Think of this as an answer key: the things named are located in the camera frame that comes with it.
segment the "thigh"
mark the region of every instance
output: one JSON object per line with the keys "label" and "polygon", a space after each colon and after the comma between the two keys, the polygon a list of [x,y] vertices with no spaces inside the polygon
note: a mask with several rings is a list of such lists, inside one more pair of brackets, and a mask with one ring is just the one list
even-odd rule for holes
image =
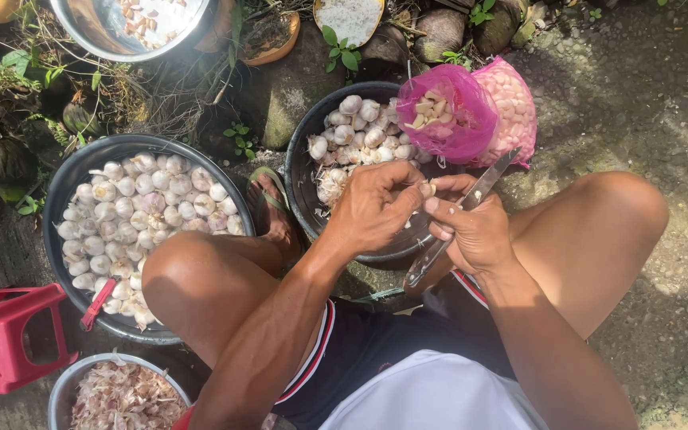
{"label": "thigh", "polygon": [[510,217],[517,258],[584,339],[630,288],[667,224],[659,191],[634,174],[578,179]]}
{"label": "thigh", "polygon": [[209,366],[279,283],[265,271],[279,267],[277,249],[259,238],[234,239],[182,232],[145,263],[142,289],[150,310]]}

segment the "knife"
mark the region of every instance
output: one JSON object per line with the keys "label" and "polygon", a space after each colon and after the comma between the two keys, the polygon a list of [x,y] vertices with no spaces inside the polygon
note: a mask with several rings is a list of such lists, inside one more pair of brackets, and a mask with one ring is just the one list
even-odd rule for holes
{"label": "knife", "polygon": [[[487,171],[483,173],[482,176],[476,181],[473,187],[466,193],[465,196],[458,199],[455,203],[458,204],[463,210],[473,210],[475,207],[483,201],[487,193],[492,189],[495,181],[501,177],[503,171],[506,170],[511,161],[514,161],[514,157],[517,156],[519,151],[522,149],[521,146],[512,149],[511,151],[502,155],[498,161],[488,168]],[[413,262],[410,270],[405,276],[402,282],[403,288],[414,288],[418,285],[418,282],[424,278],[429,269],[434,266],[437,259],[440,258],[443,252],[447,250],[450,243],[455,239],[455,234],[448,241],[437,239],[434,241],[432,246],[430,246],[424,254]]]}

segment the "white shirt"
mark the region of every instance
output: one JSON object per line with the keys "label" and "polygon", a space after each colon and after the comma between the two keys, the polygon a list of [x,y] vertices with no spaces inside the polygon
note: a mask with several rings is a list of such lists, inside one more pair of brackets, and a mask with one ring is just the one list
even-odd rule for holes
{"label": "white shirt", "polygon": [[320,430],[545,429],[515,381],[455,354],[421,350],[339,403]]}

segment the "metal bowl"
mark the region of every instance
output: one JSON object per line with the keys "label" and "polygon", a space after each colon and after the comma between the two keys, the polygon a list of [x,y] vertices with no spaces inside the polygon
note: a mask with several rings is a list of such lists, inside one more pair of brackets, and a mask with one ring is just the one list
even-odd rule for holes
{"label": "metal bowl", "polygon": [[[256,235],[251,212],[243,200],[243,195],[225,172],[205,155],[184,143],[154,135],[119,134],[98,139],[74,152],[57,170],[50,183],[47,202],[43,208],[43,236],[47,258],[50,260],[50,266],[52,266],[57,281],[60,282],[71,302],[82,313],[86,312],[86,308],[92,303],[94,293],[73,287],[73,277],[63,264],[63,239],[57,235],[57,230],[53,224],[63,220],[63,210],[75,194],[76,187],[91,180],[92,176],[89,174],[89,170],[102,170],[106,161],[134,157],[140,151],[149,151],[154,154],[179,154],[192,163],[205,168],[233,198],[235,206],[238,208],[238,214],[243,221],[246,236]],[[140,329],[136,327],[135,319],[121,314],[108,315],[105,312],[100,312],[95,322],[115,336],[141,344],[174,345],[182,342],[179,336],[158,323],[148,325],[148,329],[140,333]]]}
{"label": "metal bowl", "polygon": [[[345,86],[326,98],[320,100],[310,109],[299,122],[293,132],[285,164],[285,187],[288,203],[293,215],[299,220],[304,231],[317,239],[325,228],[328,220],[315,213],[316,209],[325,209],[317,198],[315,185],[316,169],[307,153],[307,136],[319,135],[323,132],[323,119],[331,111],[339,108],[339,103],[347,96],[357,94],[363,99],[373,99],[378,103],[389,103],[391,97],[396,97],[400,85],[391,82],[369,81]],[[460,164],[446,164],[441,168],[436,162],[421,166],[421,172],[427,178],[436,178],[447,174],[460,174],[465,170]],[[410,219],[410,227],[400,231],[395,239],[383,249],[355,257],[357,262],[382,263],[403,259],[426,245],[434,237],[429,234],[429,215],[421,210]]]}
{"label": "metal bowl", "polygon": [[[118,354],[118,356],[127,363],[145,366],[163,376],[166,382],[171,384],[177,391],[177,394],[182,397],[185,406],[188,408],[193,406],[193,399],[196,398],[198,393],[196,385],[192,383],[189,373],[186,372],[185,366],[169,357],[158,354],[147,354],[148,357],[145,358],[129,354]],[[79,392],[79,382],[84,379],[86,373],[89,372],[93,366],[98,363],[108,362],[112,357],[113,353],[105,353],[76,361],[57,379],[55,386],[52,387],[49,406],[47,406],[47,421],[50,430],[70,430],[72,418],[71,409],[73,405],[76,404],[76,395]],[[180,383],[177,383],[174,377],[177,377],[182,384],[180,385]]]}
{"label": "metal bowl", "polygon": [[[145,29],[143,38],[160,47],[146,47],[137,37],[136,31],[125,32],[127,21],[122,5],[137,2],[142,10],[131,19],[137,23],[140,17],[148,17],[153,11],[157,16],[155,30]],[[211,24],[214,7],[209,0],[50,0],[57,19],[68,34],[84,49],[110,61],[134,63],[147,61],[171,51],[186,39],[186,44],[195,45]],[[167,34],[175,32],[170,41]]]}

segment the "pink mesh bag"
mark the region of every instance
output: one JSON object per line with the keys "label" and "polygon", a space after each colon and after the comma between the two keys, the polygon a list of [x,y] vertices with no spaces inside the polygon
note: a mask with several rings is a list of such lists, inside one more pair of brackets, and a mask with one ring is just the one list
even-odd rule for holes
{"label": "pink mesh bag", "polygon": [[[444,113],[451,113],[453,119],[414,128],[412,124],[419,115],[416,103],[427,91],[446,100],[449,108]],[[443,155],[451,163],[472,161],[489,147],[495,135],[498,110],[492,97],[462,66],[436,66],[404,83],[397,98],[400,128],[410,141],[432,154]]]}
{"label": "pink mesh bag", "polygon": [[492,63],[475,70],[472,76],[488,91],[498,107],[498,130],[487,148],[470,161],[469,166],[490,166],[502,154],[521,146],[522,150],[513,162],[530,168],[527,160],[535,152],[538,118],[528,84],[501,57],[496,57]]}

